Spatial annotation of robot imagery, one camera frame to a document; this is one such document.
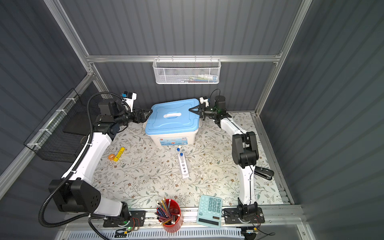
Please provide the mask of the blue plastic bin lid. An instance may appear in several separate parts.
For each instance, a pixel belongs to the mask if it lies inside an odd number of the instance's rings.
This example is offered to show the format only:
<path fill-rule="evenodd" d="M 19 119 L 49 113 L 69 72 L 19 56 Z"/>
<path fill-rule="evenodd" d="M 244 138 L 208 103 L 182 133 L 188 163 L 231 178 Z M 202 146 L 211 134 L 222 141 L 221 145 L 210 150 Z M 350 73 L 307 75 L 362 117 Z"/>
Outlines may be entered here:
<path fill-rule="evenodd" d="M 199 115 L 190 109 L 199 105 L 197 99 L 187 99 L 155 104 L 146 122 L 147 135 L 180 134 L 194 132 L 199 128 Z"/>

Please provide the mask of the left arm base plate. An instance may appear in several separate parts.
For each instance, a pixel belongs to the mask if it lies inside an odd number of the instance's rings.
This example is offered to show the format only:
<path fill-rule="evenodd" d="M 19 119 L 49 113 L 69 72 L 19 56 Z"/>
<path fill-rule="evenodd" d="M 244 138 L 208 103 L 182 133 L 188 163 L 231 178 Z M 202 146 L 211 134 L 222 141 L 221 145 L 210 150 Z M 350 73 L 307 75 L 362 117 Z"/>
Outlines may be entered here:
<path fill-rule="evenodd" d="M 146 218 L 146 211 L 130 211 L 128 217 L 108 217 L 104 220 L 104 228 L 117 227 L 143 227 Z"/>

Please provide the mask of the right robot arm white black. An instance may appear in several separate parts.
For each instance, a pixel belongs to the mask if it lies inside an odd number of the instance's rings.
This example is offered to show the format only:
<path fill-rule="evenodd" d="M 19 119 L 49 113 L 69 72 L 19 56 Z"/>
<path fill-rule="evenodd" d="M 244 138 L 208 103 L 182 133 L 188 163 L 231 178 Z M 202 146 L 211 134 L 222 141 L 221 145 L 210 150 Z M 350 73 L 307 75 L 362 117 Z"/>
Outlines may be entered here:
<path fill-rule="evenodd" d="M 201 98 L 200 103 L 189 109 L 201 119 L 212 119 L 214 123 L 232 138 L 232 159 L 239 170 L 240 192 L 237 212 L 242 221 L 250 221 L 258 214 L 258 203 L 254 190 L 254 177 L 259 150 L 256 134 L 238 125 L 227 112 L 226 98 L 215 96 L 214 106 L 209 99 Z"/>

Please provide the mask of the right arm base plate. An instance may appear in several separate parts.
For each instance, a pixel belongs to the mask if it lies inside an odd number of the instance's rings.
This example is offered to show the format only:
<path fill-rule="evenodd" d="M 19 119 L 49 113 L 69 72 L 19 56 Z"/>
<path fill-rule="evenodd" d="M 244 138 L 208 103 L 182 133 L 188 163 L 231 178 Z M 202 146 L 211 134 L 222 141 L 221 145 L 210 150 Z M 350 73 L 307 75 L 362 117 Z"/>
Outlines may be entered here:
<path fill-rule="evenodd" d="M 237 208 L 225 208 L 222 210 L 222 215 L 226 224 L 263 224 L 265 217 L 263 210 L 258 208 L 256 211 L 251 210 L 249 214 L 240 213 Z"/>

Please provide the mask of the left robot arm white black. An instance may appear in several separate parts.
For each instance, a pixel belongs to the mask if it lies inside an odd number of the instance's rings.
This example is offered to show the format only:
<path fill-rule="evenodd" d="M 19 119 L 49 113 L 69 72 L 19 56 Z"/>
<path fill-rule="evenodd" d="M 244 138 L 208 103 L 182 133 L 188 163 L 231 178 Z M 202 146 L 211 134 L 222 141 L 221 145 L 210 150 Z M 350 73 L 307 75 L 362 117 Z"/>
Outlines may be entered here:
<path fill-rule="evenodd" d="M 152 114 L 151 109 L 134 108 L 136 93 L 124 92 L 121 95 L 109 93 L 112 98 L 103 99 L 98 106 L 100 114 L 92 116 L 91 103 L 99 93 L 92 95 L 87 102 L 87 117 L 90 132 L 87 141 L 71 167 L 59 180 L 50 183 L 49 196 L 43 202 L 38 222 L 45 228 L 56 228 L 75 220 L 87 218 L 91 229 L 103 240 L 106 237 L 93 225 L 93 220 L 104 220 L 126 231 L 140 226 L 140 220 L 131 215 L 125 202 L 113 201 L 101 195 L 93 187 L 93 175 L 103 153 L 120 133 L 122 126 L 130 123 L 145 123 Z M 50 201 L 54 201 L 58 210 L 64 213 L 77 213 L 67 220 L 50 223 L 45 219 L 45 211 Z"/>

